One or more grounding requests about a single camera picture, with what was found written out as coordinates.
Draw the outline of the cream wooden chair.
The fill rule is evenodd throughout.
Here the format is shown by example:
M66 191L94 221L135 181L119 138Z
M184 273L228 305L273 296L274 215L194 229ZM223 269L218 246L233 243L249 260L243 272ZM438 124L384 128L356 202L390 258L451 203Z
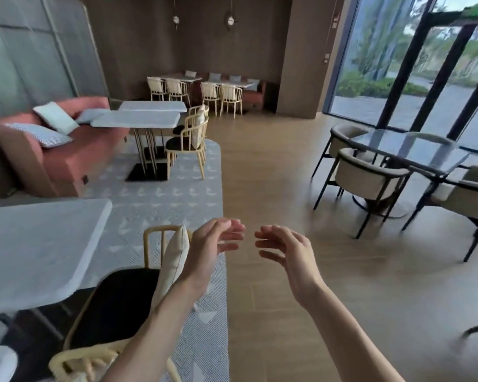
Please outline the cream wooden chair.
M224 108L228 112L229 106L233 106L233 115L236 117L236 113L239 112L240 115L243 115L243 108L242 108L242 97L244 88L238 85L233 84L221 84L219 87L220 92L220 102L221 108L219 112L219 116L223 115Z
M214 103L215 116L218 115L218 109L222 103L221 86L218 83L204 81L200 84L203 103Z
M147 77L147 84L150 90L151 101L165 101L168 95L165 80L160 77Z
M191 99L189 88L187 83L174 78L165 79L166 91L169 101L179 101L186 105L186 107L191 106Z

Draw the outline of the grey patterned rug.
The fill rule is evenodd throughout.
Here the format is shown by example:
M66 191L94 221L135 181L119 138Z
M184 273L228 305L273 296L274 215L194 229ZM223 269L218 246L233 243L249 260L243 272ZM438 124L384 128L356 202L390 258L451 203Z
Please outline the grey patterned rug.
M134 145L113 158L84 191L85 199L110 199L113 210L80 289L93 288L113 270L144 263L143 231L155 225L184 224L196 230L223 215L221 149L206 141L205 179L195 154L178 155L167 181L126 182L137 163ZM229 382L227 271L225 255L183 327L172 359L184 382Z

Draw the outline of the large white rectangular table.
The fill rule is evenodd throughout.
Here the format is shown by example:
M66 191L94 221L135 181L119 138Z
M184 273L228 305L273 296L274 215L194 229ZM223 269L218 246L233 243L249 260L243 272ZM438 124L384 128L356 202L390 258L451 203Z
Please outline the large white rectangular table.
M64 301L81 285L109 199L0 207L0 314Z

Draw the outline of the person's left forearm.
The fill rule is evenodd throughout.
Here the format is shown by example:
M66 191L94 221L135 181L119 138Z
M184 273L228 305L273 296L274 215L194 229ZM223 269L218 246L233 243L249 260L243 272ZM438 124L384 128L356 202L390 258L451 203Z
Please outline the person's left forearm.
M100 382L159 382L182 326L210 282L211 271L183 273L149 314Z

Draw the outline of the white table with gold legs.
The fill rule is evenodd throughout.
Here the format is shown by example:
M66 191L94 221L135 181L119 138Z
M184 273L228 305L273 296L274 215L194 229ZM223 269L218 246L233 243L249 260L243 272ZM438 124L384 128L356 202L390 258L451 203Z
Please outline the white table with gold legs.
M187 107L181 101L123 101L119 106L120 111L162 111L186 113Z
M175 111L115 110L91 121L95 128L128 128L134 132L140 163L134 165L126 182L166 181L168 163L158 162L154 130L173 129L180 120Z

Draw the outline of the frosted glass partition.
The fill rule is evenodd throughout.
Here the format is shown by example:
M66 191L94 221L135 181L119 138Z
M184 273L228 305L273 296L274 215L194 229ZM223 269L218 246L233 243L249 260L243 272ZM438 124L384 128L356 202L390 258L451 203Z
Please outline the frosted glass partition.
M0 118L108 95L81 0L0 0Z

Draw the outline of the yellow chair with black seat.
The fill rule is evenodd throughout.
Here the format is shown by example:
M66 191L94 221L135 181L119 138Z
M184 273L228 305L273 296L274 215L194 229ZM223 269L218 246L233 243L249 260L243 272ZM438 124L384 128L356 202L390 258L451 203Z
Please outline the yellow chair with black seat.
M173 135L180 135L184 130L195 127L208 120L210 107L206 104L194 106L189 109L184 123L177 125L173 131Z
M168 242L177 226L154 226L143 232L143 266L116 270L100 280L66 336L64 350L129 339L139 330L151 312L160 269L150 266L149 238L160 233L161 246L161 233L166 232Z
M208 118L204 114L190 115L185 119L185 126L181 133L166 142L167 179L170 179L171 167L178 154L195 154L201 179L205 179L204 164L206 161L205 137L207 124Z

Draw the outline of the person's right hand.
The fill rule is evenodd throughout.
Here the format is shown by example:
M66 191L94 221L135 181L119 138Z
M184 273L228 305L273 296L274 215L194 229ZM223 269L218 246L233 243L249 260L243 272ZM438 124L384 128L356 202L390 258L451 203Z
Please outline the person's right hand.
M284 253L287 278L295 300L308 312L317 303L325 282L318 269L310 240L288 227L264 225L254 232L255 246L261 251Z

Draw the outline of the white chair cushion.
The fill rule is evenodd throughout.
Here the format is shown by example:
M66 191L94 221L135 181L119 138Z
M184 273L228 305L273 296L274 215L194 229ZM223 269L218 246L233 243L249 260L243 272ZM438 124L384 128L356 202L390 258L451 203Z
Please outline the white chair cushion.
M162 301L184 269L190 248L186 226L177 226L168 242L166 232L163 231L160 248L159 277L151 300L151 311Z

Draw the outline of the person's left hand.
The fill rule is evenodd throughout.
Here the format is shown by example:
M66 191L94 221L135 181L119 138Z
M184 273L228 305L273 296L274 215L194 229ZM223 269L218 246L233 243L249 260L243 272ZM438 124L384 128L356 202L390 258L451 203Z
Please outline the person's left hand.
M243 241L246 227L239 219L213 218L193 232L189 253L179 280L196 297L204 295L217 261L217 244Z

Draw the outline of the pink sofa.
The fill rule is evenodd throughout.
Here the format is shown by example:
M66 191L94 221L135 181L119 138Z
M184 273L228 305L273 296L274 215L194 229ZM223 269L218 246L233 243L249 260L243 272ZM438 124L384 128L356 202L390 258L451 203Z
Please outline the pink sofa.
M55 102L74 120L85 109L110 109L108 98L103 96ZM7 123L51 128L33 110L0 118L0 149L24 190L41 198L82 197L89 180L98 176L124 147L129 133L128 128L82 124L69 135L72 143L46 149L30 134L6 127Z

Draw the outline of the red bench sofa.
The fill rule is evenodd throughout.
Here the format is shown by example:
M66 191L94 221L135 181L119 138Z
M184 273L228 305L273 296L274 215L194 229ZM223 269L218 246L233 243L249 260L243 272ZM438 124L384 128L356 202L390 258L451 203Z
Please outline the red bench sofa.
M243 88L243 105L252 108L263 108L264 97L267 89L267 82L260 79L252 79L246 76L228 75L220 73L197 73L186 71L182 73L169 74L162 78L180 79L187 84L191 103L202 102L200 84L204 82L225 84L240 84L248 86Z

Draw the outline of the black glass door frame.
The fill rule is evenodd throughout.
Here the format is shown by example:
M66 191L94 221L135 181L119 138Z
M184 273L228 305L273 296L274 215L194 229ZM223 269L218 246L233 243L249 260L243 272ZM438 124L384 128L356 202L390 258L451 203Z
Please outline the black glass door frame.
M468 41L478 27L478 4L467 7L461 12L425 12L423 14L421 23L415 31L408 51L401 63L398 75L393 82L387 102L385 103L379 121L377 122L376 129L387 129L389 127L389 122L395 112L398 102L400 101L403 89L409 81L410 74L415 67L416 60L423 48L425 39L432 28L441 26L458 26L460 27L459 34L453 42L431 89L423 101L421 109L409 129L410 131L420 131L423 128L423 125L427 121L435 103L452 75L454 67L459 62L460 56L463 55ZM458 140L477 110L478 84L473 90L470 98L465 103L464 108L460 112L446 137L453 141Z

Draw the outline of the striped cushion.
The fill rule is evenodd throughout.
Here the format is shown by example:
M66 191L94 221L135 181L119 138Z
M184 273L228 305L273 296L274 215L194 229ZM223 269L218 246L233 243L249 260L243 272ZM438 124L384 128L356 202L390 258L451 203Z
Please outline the striped cushion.
M38 141L41 147L46 149L67 145L73 142L73 139L70 136L37 124L7 123L5 126L30 134Z

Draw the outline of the white square cushion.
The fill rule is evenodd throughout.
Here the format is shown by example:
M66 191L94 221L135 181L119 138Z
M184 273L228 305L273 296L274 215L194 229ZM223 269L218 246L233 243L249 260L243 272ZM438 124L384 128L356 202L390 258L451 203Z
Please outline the white square cushion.
M32 109L46 124L56 132L70 135L79 127L79 124L71 118L56 102L49 102L36 106Z

